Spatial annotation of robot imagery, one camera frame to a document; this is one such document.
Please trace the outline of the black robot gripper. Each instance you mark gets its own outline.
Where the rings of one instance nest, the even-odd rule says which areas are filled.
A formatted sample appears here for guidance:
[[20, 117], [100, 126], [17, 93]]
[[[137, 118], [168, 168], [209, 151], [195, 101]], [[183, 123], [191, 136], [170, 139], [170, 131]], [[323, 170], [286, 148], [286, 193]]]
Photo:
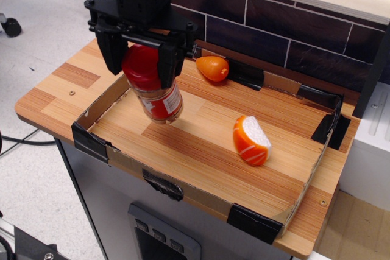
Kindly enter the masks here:
[[195, 24], [177, 13], [171, 0], [86, 0], [88, 22], [108, 70], [118, 75], [128, 50], [128, 40], [158, 47], [158, 77], [170, 88], [180, 75], [186, 48], [193, 47]]

